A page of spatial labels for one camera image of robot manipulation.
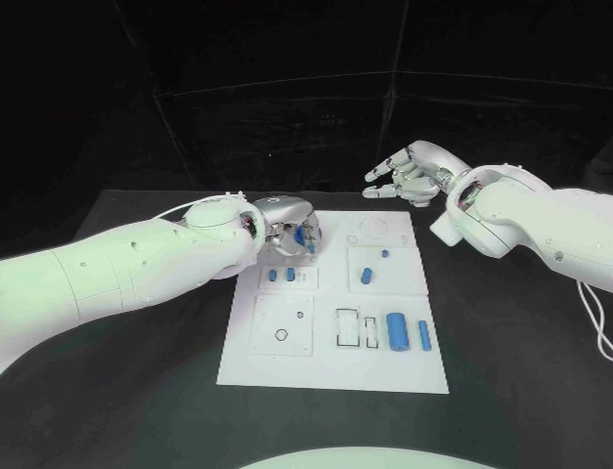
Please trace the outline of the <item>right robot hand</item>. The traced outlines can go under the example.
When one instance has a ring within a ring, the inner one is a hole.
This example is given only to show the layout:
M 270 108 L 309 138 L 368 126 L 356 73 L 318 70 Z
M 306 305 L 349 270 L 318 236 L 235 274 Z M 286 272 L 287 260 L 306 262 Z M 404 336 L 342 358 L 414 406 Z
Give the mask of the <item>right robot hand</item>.
M 401 198 L 414 207 L 430 205 L 433 198 L 449 194 L 460 178 L 472 168 L 440 146 L 416 141 L 398 150 L 367 173 L 367 183 L 387 174 L 391 182 L 364 189 L 365 198 Z

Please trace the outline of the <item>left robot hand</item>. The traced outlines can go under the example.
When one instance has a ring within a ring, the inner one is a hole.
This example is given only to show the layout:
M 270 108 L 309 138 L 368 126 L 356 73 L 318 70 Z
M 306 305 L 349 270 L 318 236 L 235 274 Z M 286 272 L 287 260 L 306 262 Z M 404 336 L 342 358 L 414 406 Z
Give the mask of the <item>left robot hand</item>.
M 312 203 L 300 197 L 279 195 L 254 201 L 264 217 L 266 244 L 284 257 L 313 256 L 322 230 Z

